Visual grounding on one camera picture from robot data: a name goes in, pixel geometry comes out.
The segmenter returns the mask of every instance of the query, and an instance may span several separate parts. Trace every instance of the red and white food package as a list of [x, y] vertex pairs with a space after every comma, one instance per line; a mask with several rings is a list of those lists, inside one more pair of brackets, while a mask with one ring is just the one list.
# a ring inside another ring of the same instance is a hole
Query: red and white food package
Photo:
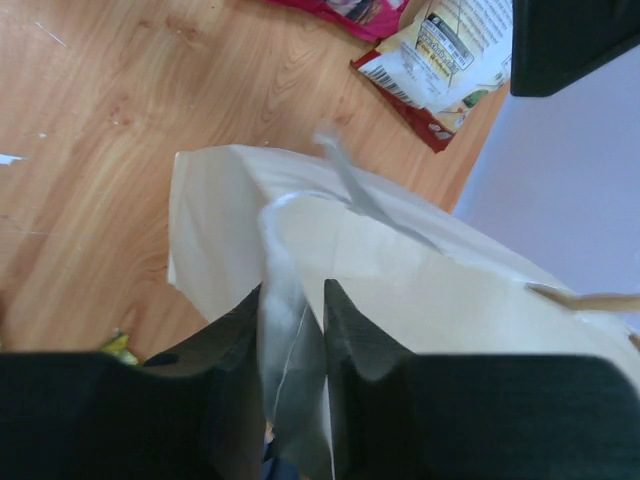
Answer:
[[374, 42], [398, 31], [409, 0], [269, 0], [278, 5], [306, 10], [338, 23], [356, 37]]
[[435, 152], [511, 76], [512, 0], [433, 0], [353, 66]]

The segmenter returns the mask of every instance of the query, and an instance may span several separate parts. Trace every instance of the snack package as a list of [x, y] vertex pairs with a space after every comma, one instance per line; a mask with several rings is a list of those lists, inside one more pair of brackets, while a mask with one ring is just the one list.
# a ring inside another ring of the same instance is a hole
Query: snack package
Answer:
[[398, 22], [409, 0], [269, 0], [306, 10], [338, 23], [368, 41], [387, 38], [398, 31]]
[[433, 0], [353, 66], [439, 152], [473, 106], [509, 80], [512, 34], [511, 0]]

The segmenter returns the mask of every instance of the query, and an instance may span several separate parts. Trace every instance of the pink snack package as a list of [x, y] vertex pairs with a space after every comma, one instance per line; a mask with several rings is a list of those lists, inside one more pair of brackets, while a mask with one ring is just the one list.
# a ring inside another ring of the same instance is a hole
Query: pink snack package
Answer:
[[400, 15], [409, 0], [268, 0], [300, 8], [338, 23], [356, 37], [374, 42], [398, 31]]

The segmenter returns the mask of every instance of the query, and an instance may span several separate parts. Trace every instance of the white wall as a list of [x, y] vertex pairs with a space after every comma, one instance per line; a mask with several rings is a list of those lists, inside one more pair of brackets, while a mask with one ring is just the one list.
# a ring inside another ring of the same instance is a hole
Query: white wall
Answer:
[[578, 292], [640, 292], [640, 47], [508, 97], [455, 215]]

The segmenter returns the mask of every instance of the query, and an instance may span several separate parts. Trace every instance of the wooden table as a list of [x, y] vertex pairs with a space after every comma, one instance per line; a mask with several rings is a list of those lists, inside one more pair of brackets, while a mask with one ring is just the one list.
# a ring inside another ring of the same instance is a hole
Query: wooden table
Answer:
[[503, 95], [434, 155], [348, 67], [369, 48], [260, 0], [0, 0], [0, 335], [93, 349], [115, 327], [146, 357], [204, 320], [166, 283], [174, 154], [319, 154], [334, 125], [359, 166], [450, 210]]

